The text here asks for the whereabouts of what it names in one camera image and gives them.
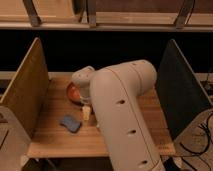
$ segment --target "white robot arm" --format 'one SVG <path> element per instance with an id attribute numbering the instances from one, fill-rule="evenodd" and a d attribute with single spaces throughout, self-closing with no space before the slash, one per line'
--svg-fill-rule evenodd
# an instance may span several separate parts
<path id="1" fill-rule="evenodd" d="M 137 103 L 155 81 L 146 60 L 109 66 L 91 77 L 92 106 L 116 171 L 164 170 Z"/>

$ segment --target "orange bowl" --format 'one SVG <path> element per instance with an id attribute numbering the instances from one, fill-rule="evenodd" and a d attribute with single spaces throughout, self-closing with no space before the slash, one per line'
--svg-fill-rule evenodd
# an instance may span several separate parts
<path id="1" fill-rule="evenodd" d="M 67 98 L 73 103 L 81 104 L 79 89 L 73 82 L 67 86 Z"/>

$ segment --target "gray sponge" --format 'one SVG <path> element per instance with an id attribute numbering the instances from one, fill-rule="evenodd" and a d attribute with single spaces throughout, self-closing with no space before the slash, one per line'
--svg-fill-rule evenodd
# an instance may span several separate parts
<path id="1" fill-rule="evenodd" d="M 81 122 L 70 115 L 66 115 L 60 121 L 60 125 L 65 126 L 70 132 L 76 133 L 81 127 Z"/>

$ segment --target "dark background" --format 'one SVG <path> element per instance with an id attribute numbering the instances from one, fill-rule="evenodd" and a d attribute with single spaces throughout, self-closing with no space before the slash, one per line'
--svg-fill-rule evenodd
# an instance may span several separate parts
<path id="1" fill-rule="evenodd" d="M 158 67 L 170 39 L 195 72 L 213 66 L 213 33 L 0 30 L 0 70 L 16 70 L 35 37 L 41 38 L 49 71 L 98 69 L 141 58 Z"/>

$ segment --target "wooden tabletop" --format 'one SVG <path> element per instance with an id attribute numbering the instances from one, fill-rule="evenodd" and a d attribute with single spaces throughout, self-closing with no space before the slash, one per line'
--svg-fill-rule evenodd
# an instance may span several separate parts
<path id="1" fill-rule="evenodd" d="M 28 149 L 30 158 L 103 157 L 108 151 L 103 137 L 96 127 L 95 115 L 83 121 L 81 106 L 66 97 L 70 77 L 52 78 L 32 142 Z M 167 124 L 155 90 L 139 98 L 143 116 L 160 155 L 175 154 Z M 70 133 L 59 124 L 64 115 L 72 115 L 82 121 L 76 133 Z"/>

